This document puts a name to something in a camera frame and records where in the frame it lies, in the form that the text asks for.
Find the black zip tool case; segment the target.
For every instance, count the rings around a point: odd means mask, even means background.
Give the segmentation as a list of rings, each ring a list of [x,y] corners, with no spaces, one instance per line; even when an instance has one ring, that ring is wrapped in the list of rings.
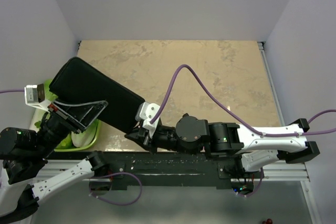
[[[135,115],[145,102],[144,98],[78,57],[68,60],[59,70],[49,90],[65,103],[107,101],[98,119],[125,134],[135,127]]]

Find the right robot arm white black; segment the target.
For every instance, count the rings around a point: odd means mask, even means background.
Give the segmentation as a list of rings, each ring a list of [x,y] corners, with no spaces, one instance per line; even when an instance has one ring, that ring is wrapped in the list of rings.
[[[185,114],[175,127],[159,123],[155,130],[151,130],[142,124],[125,138],[151,153],[162,148],[192,155],[204,152],[206,158],[215,160],[238,158],[240,162],[234,165],[234,173],[239,178],[246,178],[280,160],[296,164],[318,156],[317,143],[304,136],[307,129],[305,120],[288,126],[250,130],[242,124],[209,123]]]

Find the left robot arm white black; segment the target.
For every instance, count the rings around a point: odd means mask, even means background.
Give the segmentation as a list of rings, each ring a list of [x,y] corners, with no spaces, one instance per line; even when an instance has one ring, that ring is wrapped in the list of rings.
[[[7,127],[1,131],[1,223],[21,221],[33,215],[46,199],[74,183],[108,174],[101,151],[94,151],[74,167],[41,183],[33,183],[48,163],[47,157],[71,132],[84,132],[107,107],[105,100],[68,104],[46,102],[38,132]]]

